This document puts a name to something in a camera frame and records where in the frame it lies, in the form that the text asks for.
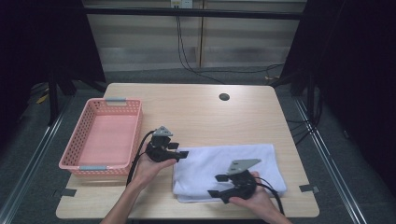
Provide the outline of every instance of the pink plastic basket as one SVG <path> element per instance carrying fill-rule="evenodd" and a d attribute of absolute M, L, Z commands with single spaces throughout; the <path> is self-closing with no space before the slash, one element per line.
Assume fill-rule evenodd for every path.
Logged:
<path fill-rule="evenodd" d="M 59 167 L 74 175 L 128 175 L 142 123 L 136 99 L 90 99 Z"/>

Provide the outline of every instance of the basket handle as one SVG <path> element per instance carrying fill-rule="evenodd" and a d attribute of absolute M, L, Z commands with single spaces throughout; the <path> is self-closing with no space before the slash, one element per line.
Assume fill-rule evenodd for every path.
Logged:
<path fill-rule="evenodd" d="M 125 102 L 125 97 L 107 97 L 105 98 L 106 102 Z"/>
<path fill-rule="evenodd" d="M 105 171 L 107 170 L 107 166 L 79 166 L 78 169 L 80 171 Z"/>

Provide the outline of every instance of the black tape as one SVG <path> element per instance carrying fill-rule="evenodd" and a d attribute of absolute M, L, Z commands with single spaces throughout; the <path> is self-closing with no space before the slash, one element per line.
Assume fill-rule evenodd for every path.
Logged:
<path fill-rule="evenodd" d="M 56 189 L 52 193 L 52 197 L 62 198 L 63 196 L 74 197 L 76 195 L 76 189 Z"/>
<path fill-rule="evenodd" d="M 314 194 L 319 193 L 320 190 L 317 186 L 312 186 L 312 185 L 301 185 L 299 186 L 301 192 L 308 192 L 312 191 Z"/>

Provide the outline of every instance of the wall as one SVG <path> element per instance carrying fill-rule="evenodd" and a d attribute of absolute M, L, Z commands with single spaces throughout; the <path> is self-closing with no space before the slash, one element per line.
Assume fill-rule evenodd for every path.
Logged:
<path fill-rule="evenodd" d="M 169 0 L 85 0 L 85 6 L 170 7 Z M 305 1 L 193 1 L 193 8 L 301 12 Z M 102 65 L 108 71 L 182 67 L 177 18 L 88 15 Z M 283 63 L 298 21 L 180 18 L 191 67 L 265 66 Z"/>

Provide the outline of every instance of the cable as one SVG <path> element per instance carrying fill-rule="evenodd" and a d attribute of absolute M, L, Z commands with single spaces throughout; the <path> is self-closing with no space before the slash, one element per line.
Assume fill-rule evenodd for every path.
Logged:
<path fill-rule="evenodd" d="M 227 72 L 227 73 L 246 73 L 246 74 L 252 74 L 252 73 L 260 73 L 260 72 L 268 72 L 269 70 L 272 70 L 274 68 L 277 68 L 284 63 L 275 63 L 275 64 L 270 64 L 266 68 L 261 69 L 261 70 L 256 70 L 256 71 L 232 71 L 232 70 L 206 70 L 206 71 L 199 71 L 200 73 L 207 73 L 207 72 Z"/>
<path fill-rule="evenodd" d="M 292 131 L 294 131 L 294 130 L 300 128 L 300 127 L 303 126 L 303 125 L 304 125 L 304 123 L 301 123 L 301 124 L 299 124 L 299 125 L 297 125 L 297 126 L 291 128 L 291 129 L 290 129 L 290 132 L 292 132 Z"/>
<path fill-rule="evenodd" d="M 254 177 L 254 178 L 260 179 L 260 180 L 264 181 L 265 183 L 267 183 L 267 185 L 268 185 L 271 189 L 274 188 L 274 187 L 272 187 L 272 185 L 271 185 L 268 181 L 266 181 L 265 179 L 263 179 L 263 178 L 261 178 L 261 177 Z"/>
<path fill-rule="evenodd" d="M 300 140 L 298 140 L 294 145 L 297 146 L 299 145 L 309 134 L 311 134 L 316 128 L 314 127 L 313 129 L 311 129 L 310 131 L 308 131 L 306 134 L 303 135 L 303 137 L 300 138 Z"/>
<path fill-rule="evenodd" d="M 181 44 L 181 49 L 182 49 L 182 52 L 183 52 L 183 55 L 184 55 L 184 59 L 185 59 L 186 64 L 187 64 L 188 67 L 186 67 L 186 65 L 181 60 L 180 44 Z M 218 82 L 220 84 L 223 84 L 223 85 L 225 84 L 224 82 L 222 82 L 222 81 L 220 81 L 218 79 L 215 79 L 213 77 L 204 76 L 204 75 L 200 74 L 199 72 L 194 71 L 190 67 L 189 61 L 187 60 L 186 52 L 184 50 L 183 38 L 182 38 L 182 35 L 181 35 L 180 17 L 177 17 L 177 51 L 178 51 L 178 58 L 180 59 L 180 63 L 187 71 L 193 72 L 195 75 L 197 75 L 199 77 L 206 77 L 206 78 L 212 79 L 212 80 L 214 80 L 214 81 L 216 81 L 216 82 Z"/>
<path fill-rule="evenodd" d="M 131 169 L 130 169 L 130 171 L 129 171 L 128 178 L 127 178 L 127 180 L 126 180 L 126 186 L 128 186 L 128 184 L 131 183 L 132 176 L 134 175 L 134 169 L 136 169 L 137 162 L 139 161 L 140 156 L 143 155 L 143 154 L 145 153 L 145 152 L 143 152 L 142 154 L 139 154 L 139 153 L 140 153 L 140 150 L 142 149 L 143 144 L 145 144 L 145 141 L 146 141 L 146 139 L 149 137 L 149 135 L 151 135 L 151 134 L 154 133 L 154 132 L 155 132 L 155 131 L 149 131 L 149 132 L 146 133 L 146 135 L 143 137 L 142 142 L 140 143 L 140 146 L 139 146 L 139 148 L 138 148 L 138 150 L 137 150 L 137 152 L 136 152 L 136 155 L 134 156 L 134 161 L 132 162 L 132 166 L 131 166 Z"/>
<path fill-rule="evenodd" d="M 266 188 L 266 189 L 269 189 L 269 190 L 271 191 L 271 193 L 274 195 L 274 197 L 275 197 L 275 199 L 276 199 L 277 206 L 279 207 L 279 212 L 280 212 L 282 215 L 285 215 L 285 211 L 283 210 L 282 202 L 280 201 L 280 197 L 279 197 L 279 195 L 277 194 L 277 191 L 274 190 L 274 189 L 272 189 L 272 188 L 270 188 L 270 187 L 268 187 L 268 186 L 266 186 L 266 185 L 264 185 L 264 184 L 257 183 L 257 185 L 258 185 L 258 186 L 261 186 L 261 187 L 264 187 L 264 188 Z"/>
<path fill-rule="evenodd" d="M 300 135 L 302 133 L 305 133 L 305 132 L 306 132 L 306 130 L 302 130 L 301 132 L 295 133 L 294 135 L 292 135 L 292 137 L 296 137 L 296 136 L 298 136 L 298 135 Z"/>

